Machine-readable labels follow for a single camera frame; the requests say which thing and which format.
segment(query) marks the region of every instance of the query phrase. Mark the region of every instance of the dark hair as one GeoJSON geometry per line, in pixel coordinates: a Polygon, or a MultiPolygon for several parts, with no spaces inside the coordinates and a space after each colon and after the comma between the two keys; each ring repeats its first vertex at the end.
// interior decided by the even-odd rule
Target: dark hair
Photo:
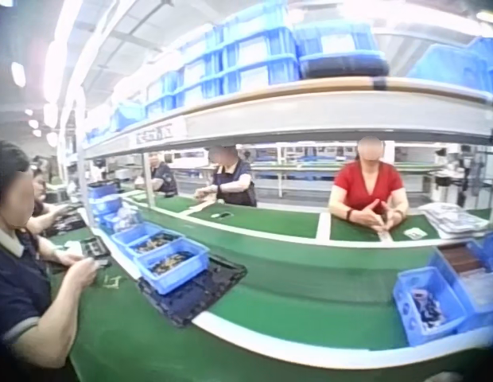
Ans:
{"type": "Polygon", "coordinates": [[[29,170],[29,158],[13,143],[0,141],[0,203],[17,172],[29,170]]]}

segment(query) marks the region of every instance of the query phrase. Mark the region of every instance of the metal pole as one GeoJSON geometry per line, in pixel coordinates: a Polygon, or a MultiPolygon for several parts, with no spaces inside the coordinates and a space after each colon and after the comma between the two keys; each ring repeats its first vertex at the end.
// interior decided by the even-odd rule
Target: metal pole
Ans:
{"type": "Polygon", "coordinates": [[[86,116],[86,95],[84,89],[79,86],[75,98],[75,136],[77,145],[77,170],[79,171],[80,195],[82,203],[86,209],[87,223],[90,227],[95,227],[95,218],[91,213],[91,206],[87,195],[87,179],[85,169],[84,151],[82,143],[84,141],[84,119],[86,116]]]}
{"type": "Polygon", "coordinates": [[[153,184],[151,183],[151,167],[149,166],[149,153],[142,155],[142,168],[144,169],[144,185],[146,186],[146,196],[148,198],[148,206],[155,207],[153,184]]]}

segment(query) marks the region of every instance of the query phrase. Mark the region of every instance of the black tray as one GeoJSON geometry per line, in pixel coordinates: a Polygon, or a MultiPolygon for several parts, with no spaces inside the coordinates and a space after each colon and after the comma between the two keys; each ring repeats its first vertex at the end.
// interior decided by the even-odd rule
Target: black tray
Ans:
{"type": "Polygon", "coordinates": [[[169,294],[158,294],[143,278],[138,288],[173,325],[184,328],[247,275],[243,265],[210,256],[208,269],[169,294]]]}

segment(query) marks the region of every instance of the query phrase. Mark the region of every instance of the ceiling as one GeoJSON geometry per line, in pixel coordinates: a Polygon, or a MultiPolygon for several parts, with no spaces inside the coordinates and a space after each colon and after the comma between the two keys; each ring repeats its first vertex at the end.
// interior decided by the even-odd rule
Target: ceiling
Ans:
{"type": "MultiPolygon", "coordinates": [[[[68,58],[60,101],[76,62],[99,19],[114,0],[83,0],[76,23],[68,39],[68,58]]],[[[459,14],[471,12],[465,0],[416,0],[426,6],[438,5],[444,10],[459,14]]],[[[490,7],[488,0],[480,0],[482,8],[490,7]]],[[[14,9],[0,7],[0,138],[29,141],[33,138],[27,125],[29,117],[24,110],[35,111],[35,118],[43,120],[43,72],[45,54],[53,39],[56,21],[63,0],[19,1],[14,9]],[[20,89],[14,85],[10,65],[13,60],[25,66],[27,85],[20,89]]],[[[259,3],[259,0],[137,0],[129,13],[99,50],[94,64],[84,81],[87,105],[103,103],[114,86],[132,74],[148,57],[168,45],[182,34],[204,23],[218,23],[225,17],[259,3]]],[[[288,0],[295,6],[304,6],[308,12],[305,21],[337,17],[336,10],[323,0],[288,0]]],[[[375,25],[379,47],[385,52],[392,74],[404,75],[433,43],[414,38],[415,35],[433,35],[453,44],[467,44],[470,37],[450,33],[438,27],[398,25],[394,30],[386,25],[375,25]]]]}

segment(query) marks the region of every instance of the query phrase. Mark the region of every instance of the label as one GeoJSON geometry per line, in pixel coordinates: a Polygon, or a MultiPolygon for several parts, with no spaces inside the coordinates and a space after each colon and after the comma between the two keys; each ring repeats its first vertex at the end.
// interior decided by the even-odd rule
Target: label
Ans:
{"type": "Polygon", "coordinates": [[[156,126],[145,127],[130,135],[131,146],[144,147],[150,144],[163,144],[164,141],[172,141],[186,138],[186,123],[183,117],[177,117],[164,121],[156,126]]]}
{"type": "Polygon", "coordinates": [[[320,38],[323,53],[349,53],[356,50],[351,34],[329,34],[320,38]]]}
{"type": "Polygon", "coordinates": [[[268,44],[264,37],[242,42],[239,44],[238,66],[264,61],[268,54],[268,44]]]}

